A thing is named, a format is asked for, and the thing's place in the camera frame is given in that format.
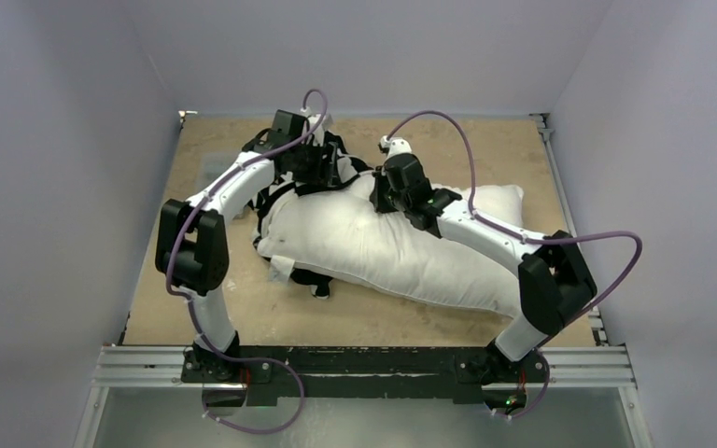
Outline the black white checkered pillowcase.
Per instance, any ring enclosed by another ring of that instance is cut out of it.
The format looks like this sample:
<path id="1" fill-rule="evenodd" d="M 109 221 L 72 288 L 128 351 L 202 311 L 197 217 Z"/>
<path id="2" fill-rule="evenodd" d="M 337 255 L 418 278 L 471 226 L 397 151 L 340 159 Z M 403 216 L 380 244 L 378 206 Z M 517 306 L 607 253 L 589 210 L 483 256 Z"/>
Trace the black white checkered pillowcase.
<path id="1" fill-rule="evenodd" d="M 284 173 L 284 153 L 281 154 L 279 156 L 281 162 L 279 166 L 283 170 L 277 173 L 274 182 L 269 187 L 261 190 L 247 204 L 256 213 L 258 219 L 257 227 L 252 232 L 252 245 L 254 248 L 258 248 L 263 238 L 268 235 L 271 223 L 270 214 L 274 209 L 278 209 L 283 201 L 320 192 L 346 189 L 355 183 L 361 175 L 371 171 L 371 167 L 366 161 L 347 152 L 343 138 L 337 134 L 326 132 L 325 141 L 322 145 L 312 145 L 323 146 L 328 142 L 336 142 L 339 145 L 340 159 L 338 166 L 341 182 L 334 187 L 296 182 L 291 178 L 291 174 Z"/>

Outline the white pillow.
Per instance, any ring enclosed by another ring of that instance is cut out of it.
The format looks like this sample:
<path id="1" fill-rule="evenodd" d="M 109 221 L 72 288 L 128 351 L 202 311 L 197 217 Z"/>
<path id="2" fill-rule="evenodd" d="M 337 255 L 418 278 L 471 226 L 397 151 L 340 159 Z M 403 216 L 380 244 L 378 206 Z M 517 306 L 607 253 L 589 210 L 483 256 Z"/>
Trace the white pillow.
<path id="1" fill-rule="evenodd" d="M 264 258 L 295 268 L 443 307 L 520 315 L 518 282 L 469 247 L 415 229 L 400 212 L 378 214 L 374 180 L 299 195 L 285 183 L 264 192 L 253 234 Z"/>

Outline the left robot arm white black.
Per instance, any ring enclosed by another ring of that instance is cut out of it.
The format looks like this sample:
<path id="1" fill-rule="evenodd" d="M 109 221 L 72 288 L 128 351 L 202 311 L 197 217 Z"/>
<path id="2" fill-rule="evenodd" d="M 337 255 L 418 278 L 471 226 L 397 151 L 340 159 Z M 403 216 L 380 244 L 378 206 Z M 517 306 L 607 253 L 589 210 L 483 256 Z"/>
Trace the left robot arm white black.
<path id="1" fill-rule="evenodd" d="M 249 361 L 223 298 L 230 266 L 228 224 L 283 175 L 317 187 L 336 183 L 338 145 L 327 137 L 329 122 L 328 113 L 308 107 L 277 111 L 271 126 L 245 143 L 208 186 L 162 206 L 155 268 L 167 293 L 185 303 L 195 331 L 192 366 L 217 381 L 232 380 Z"/>

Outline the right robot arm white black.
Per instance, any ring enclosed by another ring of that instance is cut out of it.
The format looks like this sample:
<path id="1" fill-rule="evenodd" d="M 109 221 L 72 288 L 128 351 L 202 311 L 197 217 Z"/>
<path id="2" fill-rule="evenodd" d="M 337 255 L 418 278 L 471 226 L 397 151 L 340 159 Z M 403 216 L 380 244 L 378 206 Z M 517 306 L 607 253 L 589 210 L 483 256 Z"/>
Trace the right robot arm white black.
<path id="1" fill-rule="evenodd" d="M 508 380 L 520 372 L 524 358 L 597 295 L 583 254 L 568 233 L 526 234 L 471 207 L 450 189 L 435 189 L 410 153 L 387 158 L 373 178 L 371 202 L 377 212 L 400 212 L 414 228 L 464 245 L 516 277 L 521 314 L 487 347 L 486 366 L 494 377 Z"/>

